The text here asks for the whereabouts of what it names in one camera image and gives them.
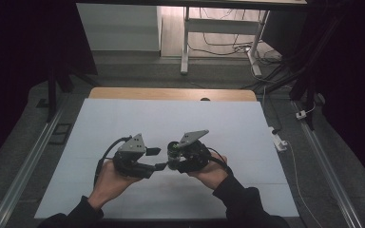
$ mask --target gray floor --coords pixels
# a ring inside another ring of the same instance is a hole
[[[250,75],[248,61],[193,60],[190,62],[189,74],[181,76],[179,60],[108,55],[95,56],[95,60],[99,76],[91,77],[102,86],[240,88],[257,81]],[[262,67],[265,73],[272,69],[273,66]],[[92,89],[76,77],[72,77],[72,80],[75,89],[69,94],[69,102],[59,124],[75,123],[83,100]],[[300,123],[294,117],[295,111],[287,99],[289,89],[284,87],[271,97],[267,96],[264,101],[267,122],[274,128],[282,128],[280,137],[289,141],[294,150],[293,153],[279,153],[279,158],[306,226],[299,218],[288,218],[288,221],[292,227],[319,227],[299,197],[293,163],[295,155],[298,187],[315,218],[322,227],[347,227]],[[0,202],[45,125],[47,109],[36,106],[40,99],[46,98],[47,83],[37,85],[30,91],[29,103],[23,116],[0,150]],[[314,112],[317,134],[365,227],[365,169],[346,143],[327,124],[320,109],[318,106]],[[51,137],[50,140],[58,142],[62,139]],[[64,147],[63,144],[48,144],[7,227],[35,227],[40,222],[33,216]]]

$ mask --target white table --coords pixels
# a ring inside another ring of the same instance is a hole
[[[147,147],[162,152],[139,162],[154,164],[167,160],[169,142],[202,129],[210,132],[201,141],[228,157],[245,187],[258,187],[268,213],[298,216],[259,103],[86,99],[35,217],[67,214],[88,196],[97,160],[115,140],[142,133]],[[225,218],[210,189],[168,168],[133,184],[103,210],[108,219]]]

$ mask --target wooden table edge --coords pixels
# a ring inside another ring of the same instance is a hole
[[[207,98],[219,102],[255,102],[251,90],[199,88],[94,87],[89,99],[200,101]]]

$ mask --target hand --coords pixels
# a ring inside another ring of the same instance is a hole
[[[88,197],[88,203],[98,211],[108,201],[120,196],[124,190],[139,178],[122,176],[114,167],[112,161],[106,161],[103,164],[100,176],[97,179],[93,192]]]
[[[221,160],[218,154],[211,152],[212,157]],[[202,170],[187,173],[188,176],[200,180],[206,187],[215,190],[219,184],[227,177],[226,171],[214,161],[208,163]]]

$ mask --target electrical outlet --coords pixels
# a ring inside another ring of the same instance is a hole
[[[270,126],[269,127],[269,131],[271,132],[271,136],[272,136],[272,141],[274,142],[275,148],[277,149],[278,152],[283,152],[285,150],[287,150],[287,141],[283,141],[280,139],[280,136],[278,134],[274,134],[272,133],[272,131],[274,130],[274,127]]]

